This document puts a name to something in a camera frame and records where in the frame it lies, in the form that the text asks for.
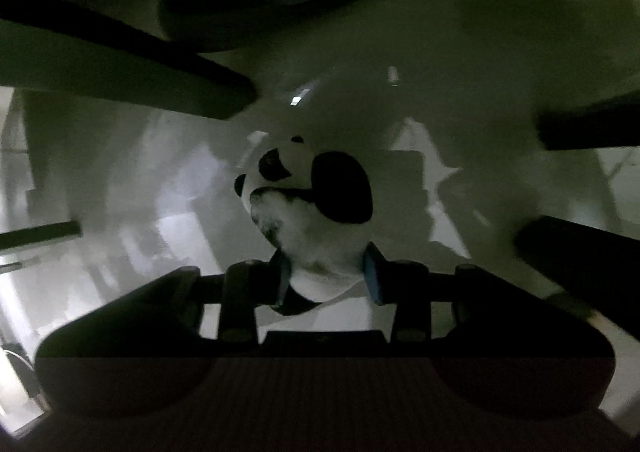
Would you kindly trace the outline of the black white panda plush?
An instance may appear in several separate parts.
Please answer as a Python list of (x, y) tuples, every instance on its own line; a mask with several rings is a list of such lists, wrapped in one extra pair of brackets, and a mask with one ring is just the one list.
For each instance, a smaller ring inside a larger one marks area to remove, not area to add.
[(233, 187), (276, 250), (272, 310), (303, 314), (364, 281), (374, 204), (367, 171), (354, 156), (314, 149), (294, 135), (247, 164)]

